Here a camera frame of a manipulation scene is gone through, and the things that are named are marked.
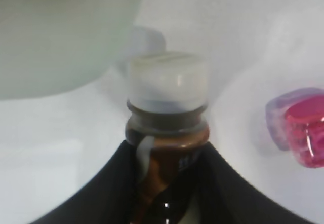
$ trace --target pink gem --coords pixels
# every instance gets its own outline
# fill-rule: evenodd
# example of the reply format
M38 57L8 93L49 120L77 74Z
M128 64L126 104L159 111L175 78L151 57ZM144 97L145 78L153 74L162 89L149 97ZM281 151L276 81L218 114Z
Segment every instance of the pink gem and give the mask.
M305 167L324 167L324 96L290 107L285 121L287 139L297 161Z

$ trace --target bottle label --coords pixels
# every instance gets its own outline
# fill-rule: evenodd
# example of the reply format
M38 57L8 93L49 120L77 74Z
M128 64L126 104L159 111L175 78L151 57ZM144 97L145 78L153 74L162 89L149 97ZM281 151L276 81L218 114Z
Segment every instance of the bottle label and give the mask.
M194 206L195 162L208 135L206 129L181 137L137 137L137 203L131 224L181 224Z

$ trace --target bottle cap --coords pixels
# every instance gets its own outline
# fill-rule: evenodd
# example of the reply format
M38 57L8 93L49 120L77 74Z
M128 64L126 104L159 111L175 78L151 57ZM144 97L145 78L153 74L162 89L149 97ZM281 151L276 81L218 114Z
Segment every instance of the bottle cap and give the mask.
M129 102L158 114L185 113L207 103L207 65L198 56L165 52L128 66Z

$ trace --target white background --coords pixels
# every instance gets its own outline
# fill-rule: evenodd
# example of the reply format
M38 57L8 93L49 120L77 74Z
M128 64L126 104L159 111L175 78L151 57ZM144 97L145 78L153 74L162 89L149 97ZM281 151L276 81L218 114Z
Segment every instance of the white background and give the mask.
M205 56L211 141L253 186L314 223L324 223L323 169L303 168L280 152L263 115L265 104L282 93L324 88L323 4L143 0L136 21L161 32L168 50ZM160 35L148 33L130 44L162 50ZM124 139L126 98L121 66L73 92L0 102L0 223L35 220L87 183Z

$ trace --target bottle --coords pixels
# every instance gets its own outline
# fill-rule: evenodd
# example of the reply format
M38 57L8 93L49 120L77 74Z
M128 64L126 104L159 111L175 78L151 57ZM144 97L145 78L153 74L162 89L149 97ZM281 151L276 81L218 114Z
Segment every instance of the bottle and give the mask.
M195 162L209 137L207 68L180 52L140 57L128 66L132 116L126 138L136 148L131 224L199 224Z

